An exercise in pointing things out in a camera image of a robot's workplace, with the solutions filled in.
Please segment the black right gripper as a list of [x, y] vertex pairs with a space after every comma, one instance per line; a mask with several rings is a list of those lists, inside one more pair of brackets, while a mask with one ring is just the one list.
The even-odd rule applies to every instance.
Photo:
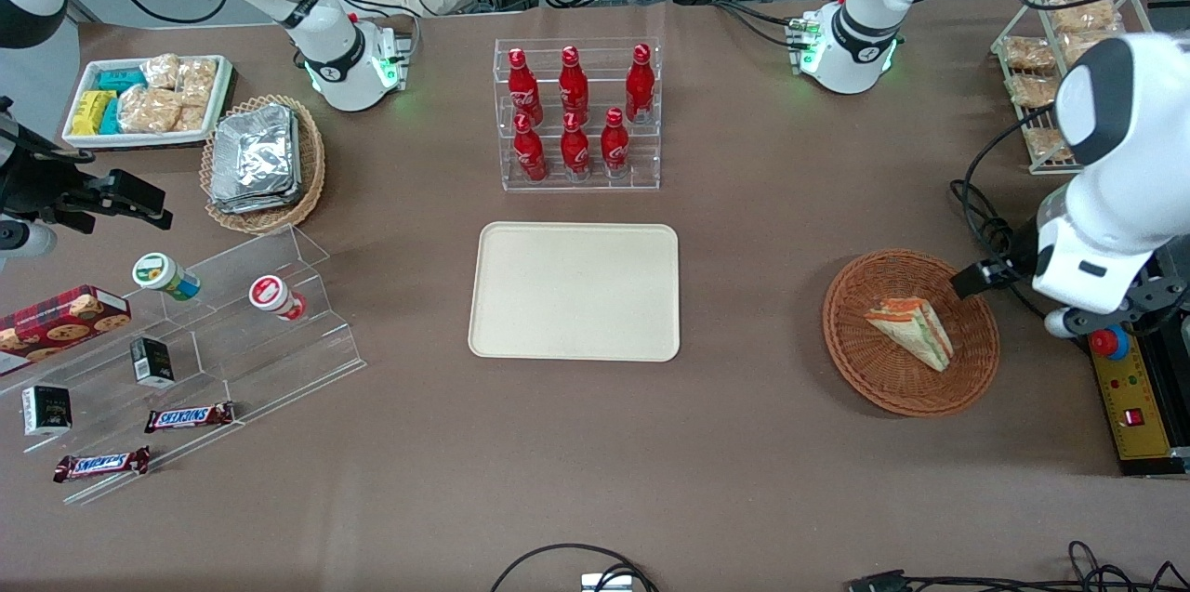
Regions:
[[[79, 169], [92, 164], [90, 151], [60, 151], [46, 144], [4, 138], [4, 214], [20, 220], [60, 224], [80, 233], [94, 231], [94, 214], [113, 214], [99, 191], [98, 180]], [[173, 228], [165, 210], [165, 191], [132, 176], [123, 169], [108, 172], [108, 199], [123, 214], [130, 214], [159, 230]]]

